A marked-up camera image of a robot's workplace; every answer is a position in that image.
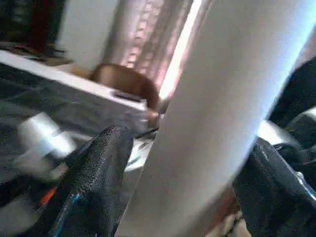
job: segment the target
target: chair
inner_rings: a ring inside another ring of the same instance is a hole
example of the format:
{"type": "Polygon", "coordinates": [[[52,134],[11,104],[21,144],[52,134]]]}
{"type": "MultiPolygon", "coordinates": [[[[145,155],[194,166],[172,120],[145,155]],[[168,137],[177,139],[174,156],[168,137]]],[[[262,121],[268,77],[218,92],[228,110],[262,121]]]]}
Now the chair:
{"type": "Polygon", "coordinates": [[[157,110],[159,94],[155,84],[146,76],[133,69],[117,64],[100,64],[90,80],[147,100],[147,107],[157,110]]]}

